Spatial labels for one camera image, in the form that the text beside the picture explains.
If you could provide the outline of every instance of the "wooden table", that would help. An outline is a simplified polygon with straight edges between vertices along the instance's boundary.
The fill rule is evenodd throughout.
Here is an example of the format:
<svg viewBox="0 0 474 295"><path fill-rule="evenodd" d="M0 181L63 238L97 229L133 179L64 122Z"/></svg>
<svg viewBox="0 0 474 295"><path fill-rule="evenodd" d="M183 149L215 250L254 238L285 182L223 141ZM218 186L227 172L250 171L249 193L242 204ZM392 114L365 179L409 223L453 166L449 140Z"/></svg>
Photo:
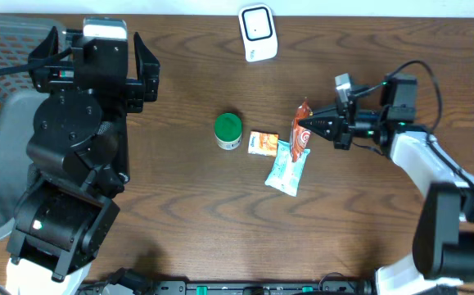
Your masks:
<svg viewBox="0 0 474 295"><path fill-rule="evenodd" d="M42 17L72 28L83 18ZM88 279L120 267L190 280L369 276L406 255L423 200L385 157L312 136L298 196L289 197L264 185L274 158L247 154L251 130L288 140L304 98L312 108L332 103L334 77L346 72L376 84L407 60L428 61L445 99L436 135L474 174L474 20L277 17L278 55L247 63L236 17L120 17L160 60L160 89L157 102L129 115L132 181L115 199L121 212ZM431 83L418 67L408 72L419 78L418 122L431 124ZM244 124L232 152L214 141L214 119L226 111Z"/></svg>

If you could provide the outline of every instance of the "black square outline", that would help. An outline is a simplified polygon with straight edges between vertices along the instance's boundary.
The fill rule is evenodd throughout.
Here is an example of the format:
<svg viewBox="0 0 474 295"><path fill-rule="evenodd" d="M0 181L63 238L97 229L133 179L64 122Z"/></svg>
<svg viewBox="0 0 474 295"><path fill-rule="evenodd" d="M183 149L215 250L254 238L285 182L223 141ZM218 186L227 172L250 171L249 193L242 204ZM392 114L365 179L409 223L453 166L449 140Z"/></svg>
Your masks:
<svg viewBox="0 0 474 295"><path fill-rule="evenodd" d="M257 39L250 39L250 36L247 35L246 19L244 18L244 13L246 13L248 11L259 10L259 9L264 9L266 11L266 16L268 17L268 24L269 24L269 35L265 36L265 37L260 37L260 38L257 38ZM273 28L271 27L271 20L269 18L270 18L269 11L266 9L266 7L255 7L255 8L250 8L250 9L246 9L245 11L243 11L242 12L242 24L244 24L244 32L246 33L246 38L250 41L258 41L258 40L267 39L267 38L270 38L271 36L273 36Z"/></svg>

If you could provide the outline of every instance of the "blue and white packet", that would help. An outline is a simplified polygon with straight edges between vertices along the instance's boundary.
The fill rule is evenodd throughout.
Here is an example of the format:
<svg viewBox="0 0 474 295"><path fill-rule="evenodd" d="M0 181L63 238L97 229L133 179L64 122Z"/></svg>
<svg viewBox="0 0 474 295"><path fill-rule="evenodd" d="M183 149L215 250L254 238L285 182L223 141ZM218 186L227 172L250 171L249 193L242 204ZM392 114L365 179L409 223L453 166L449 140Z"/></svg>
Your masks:
<svg viewBox="0 0 474 295"><path fill-rule="evenodd" d="M299 188L300 177L308 155L309 149L306 148L298 161L293 163L289 143L279 140L277 158L265 184L296 197L296 190Z"/></svg>

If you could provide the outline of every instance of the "white wall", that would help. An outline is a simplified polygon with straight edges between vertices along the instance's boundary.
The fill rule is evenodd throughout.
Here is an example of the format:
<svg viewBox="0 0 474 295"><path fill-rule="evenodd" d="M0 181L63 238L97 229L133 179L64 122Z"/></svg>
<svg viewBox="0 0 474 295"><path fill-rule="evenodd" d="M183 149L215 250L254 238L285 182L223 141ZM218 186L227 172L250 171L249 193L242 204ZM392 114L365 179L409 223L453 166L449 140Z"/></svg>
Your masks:
<svg viewBox="0 0 474 295"><path fill-rule="evenodd" d="M474 0L0 0L0 12L235 16L256 3L276 16L474 17Z"/></svg>

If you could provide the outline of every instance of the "green lid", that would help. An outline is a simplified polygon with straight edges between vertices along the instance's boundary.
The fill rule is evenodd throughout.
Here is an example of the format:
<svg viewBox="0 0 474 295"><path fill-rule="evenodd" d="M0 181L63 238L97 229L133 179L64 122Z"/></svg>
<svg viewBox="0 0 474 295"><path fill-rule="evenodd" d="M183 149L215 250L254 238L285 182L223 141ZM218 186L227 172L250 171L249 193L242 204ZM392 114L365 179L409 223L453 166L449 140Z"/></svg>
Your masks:
<svg viewBox="0 0 474 295"><path fill-rule="evenodd" d="M242 134L242 121L235 114L222 114L214 122L214 134L224 142L235 141Z"/></svg>

